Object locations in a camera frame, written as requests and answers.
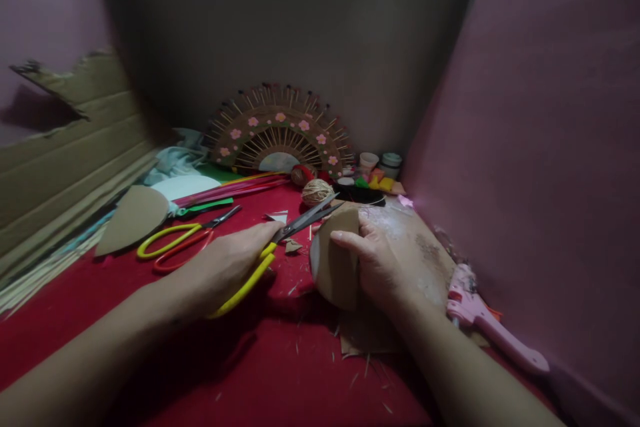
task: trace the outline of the green paper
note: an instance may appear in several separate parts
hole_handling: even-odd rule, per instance
[[[220,167],[217,167],[216,165],[212,165],[210,163],[200,165],[196,170],[205,177],[210,177],[220,183],[225,183],[231,180],[238,180],[239,178],[244,177],[244,175],[233,173],[231,170],[221,169]]]
[[[214,207],[216,205],[225,205],[227,203],[233,203],[233,198],[229,197],[228,199],[216,200],[215,202],[202,203],[201,205],[194,205],[193,207],[188,208],[187,211],[188,212],[200,211],[200,210],[204,210],[205,208]]]
[[[362,177],[358,177],[358,180],[355,181],[355,186],[360,188],[369,188],[369,184]]]

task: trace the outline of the decorative fan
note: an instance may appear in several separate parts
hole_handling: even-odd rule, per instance
[[[341,177],[354,157],[346,127],[337,127],[339,117],[326,117],[329,104],[320,107],[320,95],[312,91],[300,100],[290,85],[262,85],[250,94],[239,90],[242,102],[223,102],[209,120],[204,145],[211,162],[262,171],[291,171],[301,163]]]

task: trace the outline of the light blue fabric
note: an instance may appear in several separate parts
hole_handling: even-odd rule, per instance
[[[145,185],[155,185],[179,175],[200,175],[195,168],[206,163],[207,159],[207,151],[200,144],[202,134],[192,129],[174,130],[183,139],[175,147],[165,148],[156,155],[158,163],[145,178]]]

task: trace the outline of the scissor handle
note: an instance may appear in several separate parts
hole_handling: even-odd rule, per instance
[[[238,290],[233,297],[227,300],[218,310],[216,310],[213,314],[208,315],[206,318],[215,319],[225,315],[234,309],[240,302],[244,300],[247,294],[255,287],[255,284],[258,283],[260,277],[265,273],[267,268],[271,265],[271,262],[275,259],[275,255],[273,255],[273,251],[277,247],[273,242],[269,242],[269,245],[265,247],[265,249],[260,253],[258,257],[258,267],[253,271],[251,277],[245,282],[245,284]]]
[[[200,224],[186,224],[181,226],[169,227],[167,229],[161,230],[160,232],[158,232],[157,234],[153,234],[151,237],[146,239],[142,244],[140,244],[140,246],[138,247],[137,255],[139,258],[143,260],[148,260],[148,259],[160,256],[165,252],[168,252],[169,250],[174,248],[184,239],[195,234],[195,232],[197,232],[201,228],[202,228],[202,225]],[[172,232],[179,232],[180,230],[189,230],[189,231],[186,234],[179,236],[176,240],[165,245],[161,249],[156,250],[155,252],[146,252],[147,247],[149,247],[153,242],[158,240],[160,237],[164,237],[168,234],[171,234]]]
[[[163,265],[169,258],[173,257],[178,252],[182,252],[184,249],[191,247],[193,244],[197,244],[202,239],[205,239],[205,241],[202,243],[202,246],[191,257],[189,257],[183,262],[180,262],[179,264],[173,264],[170,266]],[[181,244],[176,245],[174,248],[172,248],[168,252],[165,252],[163,255],[157,258],[155,262],[153,262],[153,272],[159,275],[170,274],[174,270],[177,270],[180,267],[182,267],[184,264],[186,264],[189,260],[191,260],[197,254],[202,252],[211,243],[211,240],[213,240],[213,229],[205,229],[204,232],[201,232],[198,235],[194,235],[190,239],[185,240]]]

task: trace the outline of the pink straw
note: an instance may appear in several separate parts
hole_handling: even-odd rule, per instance
[[[233,183],[231,185],[221,185],[219,187],[214,187],[212,189],[206,190],[204,192],[195,193],[193,195],[188,195],[187,197],[182,197],[180,199],[174,200],[174,202],[179,207],[188,207],[191,205],[195,205],[197,203],[205,203],[215,200],[224,199],[231,196],[236,195],[244,195],[246,193],[252,193],[256,191],[270,189],[272,187],[277,187],[278,185],[282,185],[287,183],[289,179],[282,175],[279,179],[273,180],[272,177],[268,177],[268,182],[241,182],[241,183]]]

